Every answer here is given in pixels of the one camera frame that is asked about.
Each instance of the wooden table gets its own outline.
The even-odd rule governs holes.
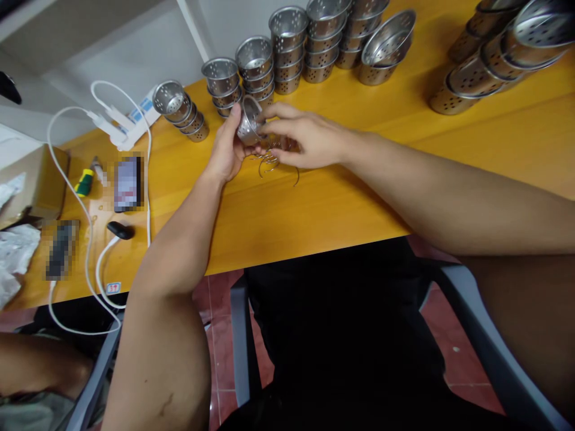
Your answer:
[[[447,50],[473,14],[476,1],[392,0],[385,17],[413,7],[417,23],[413,46],[390,81],[367,87],[357,80],[357,69],[335,68],[328,81],[308,84],[302,80],[295,93],[275,95],[276,101],[574,199],[573,52],[513,90],[488,98],[461,115],[442,116],[427,106],[429,95],[453,67],[447,59]],[[154,234],[189,193],[210,156],[216,130],[223,122],[204,81],[187,90],[205,114],[211,131],[205,141],[193,143],[163,118],[153,125],[150,197]],[[94,155],[104,162],[108,172],[113,171],[113,162],[129,155],[120,154],[99,130],[66,146],[71,151],[72,182],[89,166]],[[134,150],[145,152],[146,147],[144,137]],[[262,180],[258,164],[245,161],[238,176],[224,190],[208,274],[409,233],[389,207],[339,166],[302,172],[299,184],[293,187],[294,168],[281,166],[265,174]],[[129,290],[146,252],[146,214],[144,210],[113,213],[112,194],[111,189],[104,192],[97,184],[85,200],[95,223],[92,265],[111,238],[105,227],[110,220],[135,225],[136,237],[113,248],[103,273],[105,283],[120,281],[124,292]],[[89,295],[83,270],[87,223],[70,192],[66,194],[61,218],[80,219],[82,229],[69,277],[59,282],[56,301]],[[46,304],[48,282],[43,280],[43,273],[48,247],[48,242],[43,241],[22,291],[8,309]]]

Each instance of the black object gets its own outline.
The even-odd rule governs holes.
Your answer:
[[[46,280],[61,280],[68,270],[70,255],[74,252],[74,244],[78,230],[79,220],[63,220],[56,228],[56,236],[50,250],[50,259],[46,265]]]
[[[22,97],[16,89],[14,80],[4,72],[0,72],[0,95],[17,105],[22,104]]]
[[[123,213],[142,206],[142,157],[127,157],[116,166],[114,211]]]
[[[108,230],[120,239],[132,239],[134,237],[134,228],[132,226],[124,226],[117,221],[111,221],[106,226]]]

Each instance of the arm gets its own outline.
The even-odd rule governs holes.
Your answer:
[[[225,183],[259,148],[235,139],[240,108],[218,130],[211,159],[148,249],[128,299],[103,429],[206,429],[210,357],[192,292],[204,276]]]
[[[507,346],[547,398],[575,421],[574,202],[285,104],[262,115],[280,117],[263,133],[298,141],[299,153],[272,150],[282,163],[341,163],[432,245],[466,256],[461,260]]]

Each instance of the smartphone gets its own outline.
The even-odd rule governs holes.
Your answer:
[[[114,185],[114,211],[123,213],[141,207],[142,157],[134,156],[123,159],[116,166],[116,183]]]

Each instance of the stacked metal cups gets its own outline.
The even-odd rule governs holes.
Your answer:
[[[204,63],[202,75],[208,83],[208,93],[217,113],[222,118],[228,118],[234,103],[243,97],[238,65],[231,58],[214,58]]]
[[[210,133],[204,115],[178,81],[170,80],[158,85],[154,90],[153,105],[157,112],[194,142],[203,141]]]
[[[503,32],[447,75],[429,104],[440,114],[464,112],[553,65],[574,41],[572,0],[531,0]]]
[[[270,38],[252,36],[244,40],[235,52],[245,95],[262,106],[274,102],[274,59]]]
[[[447,55],[461,63],[515,18],[527,0],[482,0]]]
[[[288,6],[273,12],[268,22],[274,52],[276,93],[287,95],[296,91],[304,66],[307,15],[299,6]]]
[[[340,69],[353,69],[361,64],[361,53],[382,23],[382,15],[389,0],[354,0],[347,25],[340,41],[340,54],[335,65]]]
[[[401,63],[413,39],[415,11],[397,13],[381,24],[365,45],[361,54],[359,81],[375,86],[383,84]]]
[[[310,0],[307,4],[307,43],[302,72],[312,84],[324,82],[331,75],[339,55],[347,13],[352,0]]]

